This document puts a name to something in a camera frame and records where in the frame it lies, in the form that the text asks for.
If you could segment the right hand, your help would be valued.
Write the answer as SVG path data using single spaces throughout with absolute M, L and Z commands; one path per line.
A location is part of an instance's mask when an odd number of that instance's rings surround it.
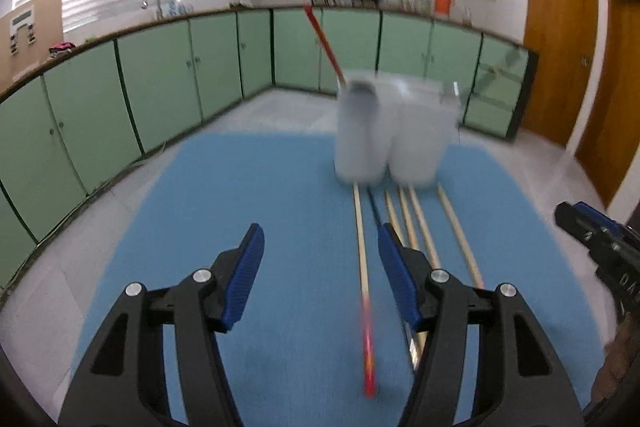
M 615 338 L 605 346 L 604 363 L 591 388 L 591 401 L 611 398 L 639 353 L 639 322 L 628 314 L 617 326 Z

